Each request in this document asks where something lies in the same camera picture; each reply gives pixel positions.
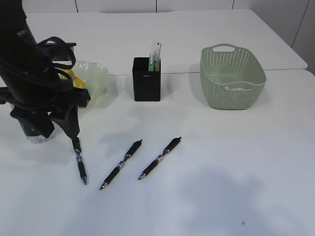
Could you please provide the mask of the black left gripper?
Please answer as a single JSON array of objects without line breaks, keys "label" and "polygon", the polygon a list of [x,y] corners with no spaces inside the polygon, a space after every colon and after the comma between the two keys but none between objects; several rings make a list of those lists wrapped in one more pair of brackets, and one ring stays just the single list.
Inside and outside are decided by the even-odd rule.
[{"label": "black left gripper", "polygon": [[39,86],[0,88],[0,103],[13,106],[10,115],[27,137],[49,138],[55,129],[53,121],[71,140],[76,139],[80,132],[78,106],[86,107],[90,99],[86,88],[73,87],[66,92]]}]

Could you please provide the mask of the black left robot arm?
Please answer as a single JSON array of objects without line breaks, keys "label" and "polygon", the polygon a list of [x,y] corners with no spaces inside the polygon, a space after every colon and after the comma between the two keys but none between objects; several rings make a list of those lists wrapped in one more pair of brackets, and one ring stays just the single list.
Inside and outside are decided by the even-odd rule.
[{"label": "black left robot arm", "polygon": [[78,109],[86,107],[87,89],[74,86],[67,73],[76,63],[71,47],[52,36],[36,42],[20,0],[0,3],[1,104],[13,106],[10,113],[36,135],[51,136],[58,125],[72,140],[80,132]]}]

